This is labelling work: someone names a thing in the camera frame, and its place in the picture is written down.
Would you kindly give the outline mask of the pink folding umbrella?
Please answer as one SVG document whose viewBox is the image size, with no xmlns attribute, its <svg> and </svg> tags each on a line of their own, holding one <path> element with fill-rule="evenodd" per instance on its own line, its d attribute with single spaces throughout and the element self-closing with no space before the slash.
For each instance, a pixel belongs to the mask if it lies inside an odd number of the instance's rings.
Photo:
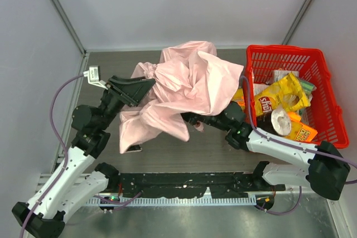
<svg viewBox="0 0 357 238">
<path fill-rule="evenodd" d="M 120 112 L 119 151 L 125 153 L 162 132 L 190 138 L 182 113 L 218 115 L 239 87 L 243 65 L 220 59 L 208 41 L 189 41 L 162 50 L 157 64 L 140 62 L 132 77 L 155 84 L 137 107 Z"/>
</svg>

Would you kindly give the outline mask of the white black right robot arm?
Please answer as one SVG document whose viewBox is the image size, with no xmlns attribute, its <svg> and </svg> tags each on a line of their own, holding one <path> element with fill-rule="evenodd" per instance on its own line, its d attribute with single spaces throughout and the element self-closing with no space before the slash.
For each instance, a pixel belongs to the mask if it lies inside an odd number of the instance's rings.
<svg viewBox="0 0 357 238">
<path fill-rule="evenodd" d="M 245 112 L 235 102 L 231 102 L 218 115 L 183 113 L 181 116 L 191 125 L 203 123 L 225 131 L 225 140 L 235 149 L 284 161 L 283 165 L 257 165 L 255 173 L 268 185 L 307 187 L 323 198 L 337 201 L 347 184 L 350 164 L 332 143 L 302 143 L 255 128 L 245 121 Z"/>
</svg>

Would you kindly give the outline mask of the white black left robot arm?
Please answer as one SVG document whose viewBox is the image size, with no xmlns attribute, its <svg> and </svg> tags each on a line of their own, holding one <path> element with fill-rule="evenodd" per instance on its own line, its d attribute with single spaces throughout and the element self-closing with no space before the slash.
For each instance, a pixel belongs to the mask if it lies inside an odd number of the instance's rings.
<svg viewBox="0 0 357 238">
<path fill-rule="evenodd" d="M 88 84 L 104 89 L 97 107 L 79 105 L 72 114 L 77 131 L 64 159 L 43 187 L 27 202 L 17 202 L 12 213 L 21 225 L 20 237 L 59 237 L 72 215 L 95 194 L 116 186 L 118 171 L 101 163 L 90 176 L 74 186 L 80 175 L 105 149 L 110 134 L 105 132 L 124 106 L 138 106 L 155 84 L 155 79 L 112 76 L 107 82 L 85 71 Z"/>
</svg>

